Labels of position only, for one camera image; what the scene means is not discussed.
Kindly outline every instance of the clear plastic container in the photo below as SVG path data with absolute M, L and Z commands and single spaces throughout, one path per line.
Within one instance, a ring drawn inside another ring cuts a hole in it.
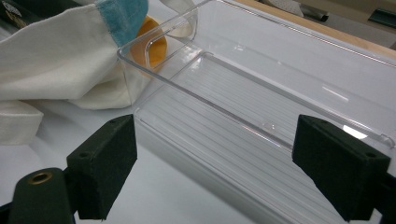
M 167 57 L 150 64 L 162 37 Z M 396 62 L 254 9 L 204 1 L 119 56 L 126 78 L 150 81 L 134 116 L 151 144 L 253 204 L 258 222 L 344 223 L 291 160 L 300 114 L 395 150 Z

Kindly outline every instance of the canvas tote bag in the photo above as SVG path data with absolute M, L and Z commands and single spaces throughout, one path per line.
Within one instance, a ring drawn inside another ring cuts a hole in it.
M 147 18 L 148 0 L 75 1 L 82 6 L 0 41 L 0 145 L 24 145 L 35 137 L 45 115 L 23 100 L 122 108 L 146 87 L 147 81 L 136 76 L 135 95 L 129 94 L 116 52 L 135 38 L 143 21 L 153 24 L 147 22 L 152 21 Z M 182 8 L 175 2 L 180 0 L 163 1 L 175 11 L 194 6 L 191 0 L 182 0 L 187 3 Z

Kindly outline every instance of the black foam block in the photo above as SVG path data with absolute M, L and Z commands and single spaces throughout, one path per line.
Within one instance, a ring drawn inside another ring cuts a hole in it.
M 298 119 L 292 159 L 346 220 L 368 220 L 390 158 L 328 121 Z
M 106 219 L 136 158 L 132 115 L 109 121 L 67 157 L 80 219 Z

